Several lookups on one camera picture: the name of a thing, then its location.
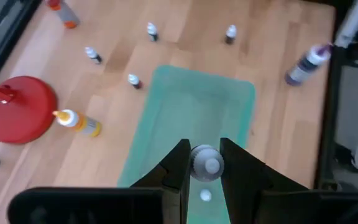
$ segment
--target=purple bottle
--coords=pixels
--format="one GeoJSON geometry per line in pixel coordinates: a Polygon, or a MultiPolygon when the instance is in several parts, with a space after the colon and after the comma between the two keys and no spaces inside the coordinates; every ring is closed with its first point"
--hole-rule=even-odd
{"type": "Polygon", "coordinates": [[[331,57],[331,44],[315,45],[285,74],[289,85],[301,85],[321,64],[331,57]]]}

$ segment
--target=red stand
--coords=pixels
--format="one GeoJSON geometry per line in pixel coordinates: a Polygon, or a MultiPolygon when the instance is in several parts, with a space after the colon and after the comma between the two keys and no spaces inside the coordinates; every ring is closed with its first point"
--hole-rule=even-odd
{"type": "Polygon", "coordinates": [[[57,108],[52,89],[34,77],[14,77],[0,85],[0,141],[24,144],[41,136],[57,108]]]}

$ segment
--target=wooden tabletop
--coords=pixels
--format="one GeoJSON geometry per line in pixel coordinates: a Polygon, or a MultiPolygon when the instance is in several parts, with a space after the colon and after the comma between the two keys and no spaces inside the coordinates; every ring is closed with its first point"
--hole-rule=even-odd
{"type": "Polygon", "coordinates": [[[87,136],[54,123],[21,146],[0,142],[0,223],[18,192],[35,186],[114,187],[122,171],[153,70],[159,65],[248,80],[257,98],[247,150],[289,178],[312,187],[327,66],[303,86],[284,82],[285,71],[313,44],[331,40],[334,9],[289,0],[71,0],[81,20],[64,29],[40,6],[9,60],[0,82],[20,75],[41,78],[55,90],[59,108],[83,111],[103,124],[87,136]],[[147,22],[158,29],[151,42],[147,22]],[[223,43],[230,24],[233,45],[223,43]],[[94,47],[95,65],[84,53],[94,47]],[[134,73],[144,82],[135,90],[134,73]]]}

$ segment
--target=green mat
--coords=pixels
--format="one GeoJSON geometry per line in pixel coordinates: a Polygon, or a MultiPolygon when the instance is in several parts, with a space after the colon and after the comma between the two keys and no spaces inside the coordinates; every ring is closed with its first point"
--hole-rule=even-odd
{"type": "MultiPolygon", "coordinates": [[[[169,65],[157,68],[117,185],[132,185],[180,139],[189,139],[192,147],[219,149],[219,139],[227,137],[246,147],[254,101],[249,82],[169,65]]],[[[220,179],[200,182],[191,177],[188,223],[230,223],[220,179]],[[211,191],[210,202],[200,199],[202,189],[211,191]]]]}

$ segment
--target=yellow bottle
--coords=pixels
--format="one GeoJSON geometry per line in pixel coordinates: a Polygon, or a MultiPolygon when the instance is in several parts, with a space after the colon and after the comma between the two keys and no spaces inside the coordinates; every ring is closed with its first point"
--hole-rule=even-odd
{"type": "Polygon", "coordinates": [[[53,115],[56,116],[59,124],[73,128],[75,131],[89,134],[92,137],[100,133],[101,124],[92,118],[89,118],[81,113],[73,110],[54,111],[53,115]]]}

